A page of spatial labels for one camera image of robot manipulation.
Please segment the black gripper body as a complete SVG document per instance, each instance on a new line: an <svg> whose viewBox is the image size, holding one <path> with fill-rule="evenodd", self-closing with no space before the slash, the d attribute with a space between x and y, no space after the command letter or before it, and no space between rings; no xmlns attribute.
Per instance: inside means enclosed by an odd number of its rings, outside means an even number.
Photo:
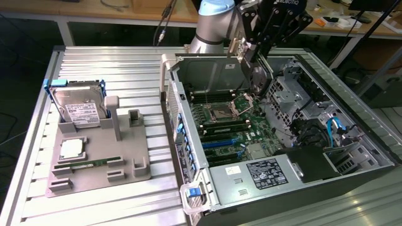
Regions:
<svg viewBox="0 0 402 226"><path fill-rule="evenodd" d="M307 6L306 0L262 0L260 11L263 13L271 13L274 9L282 11L292 11L294 14L300 14Z"/></svg>

